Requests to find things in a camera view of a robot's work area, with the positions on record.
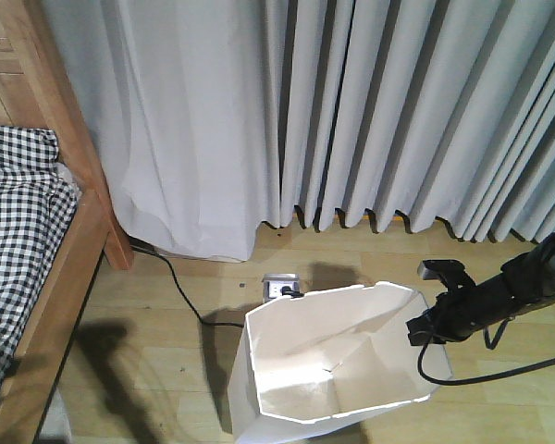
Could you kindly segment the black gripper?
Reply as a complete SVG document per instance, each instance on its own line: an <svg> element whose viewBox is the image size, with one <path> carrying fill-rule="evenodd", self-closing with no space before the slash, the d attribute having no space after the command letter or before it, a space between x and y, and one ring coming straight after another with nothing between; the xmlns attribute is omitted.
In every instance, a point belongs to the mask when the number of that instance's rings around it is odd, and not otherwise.
<svg viewBox="0 0 555 444"><path fill-rule="evenodd" d="M436 303L419 316L406 322L408 340L411 346L425 346L430 343L446 344L457 342L451 327L454 295L449 291L440 293Z"/></svg>

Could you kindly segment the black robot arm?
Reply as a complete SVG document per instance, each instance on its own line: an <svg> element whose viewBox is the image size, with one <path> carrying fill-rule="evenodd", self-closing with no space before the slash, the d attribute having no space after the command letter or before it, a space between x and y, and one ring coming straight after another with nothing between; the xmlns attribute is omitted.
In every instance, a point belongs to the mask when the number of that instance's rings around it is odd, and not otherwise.
<svg viewBox="0 0 555 444"><path fill-rule="evenodd" d="M440 281L446 290L432 307L407 322L410 344L461 342L498 322L555 303L555 232L481 283L454 259L424 260L418 274L423 280Z"/></svg>

